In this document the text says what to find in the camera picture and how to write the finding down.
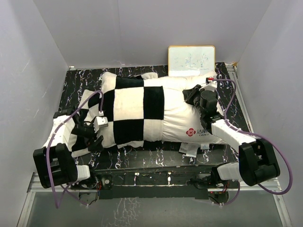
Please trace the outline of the white pillow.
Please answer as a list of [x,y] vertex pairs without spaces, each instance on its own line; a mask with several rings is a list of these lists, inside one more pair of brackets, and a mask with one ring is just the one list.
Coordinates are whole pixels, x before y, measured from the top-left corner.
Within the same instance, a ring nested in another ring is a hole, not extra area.
[[200,76],[159,77],[157,73],[142,74],[144,90],[151,92],[153,88],[160,91],[149,93],[146,107],[148,115],[156,113],[161,120],[150,120],[144,117],[144,141],[161,143],[184,142],[194,144],[224,144],[225,142],[205,130],[199,120],[197,109],[185,102],[182,91],[192,89],[196,85],[205,84],[207,77],[216,78],[211,71]]

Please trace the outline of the black white checkered pillowcase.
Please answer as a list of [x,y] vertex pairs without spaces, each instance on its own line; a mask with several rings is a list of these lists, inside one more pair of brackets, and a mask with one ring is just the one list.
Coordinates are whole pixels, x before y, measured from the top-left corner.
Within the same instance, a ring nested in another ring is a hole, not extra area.
[[161,120],[156,113],[148,115],[146,107],[149,93],[155,95],[160,89],[151,92],[144,90],[141,77],[120,77],[111,72],[102,74],[101,93],[85,89],[79,103],[81,117],[94,117],[103,111],[108,119],[108,126],[101,128],[99,135],[104,137],[103,148],[122,148],[125,146],[156,147],[160,143],[144,141],[144,117],[150,120]]

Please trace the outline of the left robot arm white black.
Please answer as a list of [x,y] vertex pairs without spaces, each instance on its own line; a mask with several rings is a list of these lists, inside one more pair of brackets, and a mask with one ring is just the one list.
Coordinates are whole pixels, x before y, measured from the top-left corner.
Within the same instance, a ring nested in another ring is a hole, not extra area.
[[86,188],[94,188],[98,177],[91,173],[88,165],[78,165],[74,159],[101,151],[103,136],[99,131],[107,126],[108,120],[102,112],[84,118],[73,109],[56,112],[49,138],[33,153],[41,185],[50,188],[81,181]]

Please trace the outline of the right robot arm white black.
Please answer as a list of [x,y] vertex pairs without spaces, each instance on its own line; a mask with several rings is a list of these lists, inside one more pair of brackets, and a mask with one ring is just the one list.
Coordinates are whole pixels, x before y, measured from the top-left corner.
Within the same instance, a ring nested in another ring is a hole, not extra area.
[[218,95],[214,91],[196,85],[192,89],[183,90],[183,96],[187,104],[197,109],[202,127],[239,154],[238,162],[212,167],[209,183],[221,188],[229,180],[234,180],[254,186],[280,176],[273,146],[265,139],[256,139],[241,133],[239,129],[232,129],[217,110]]

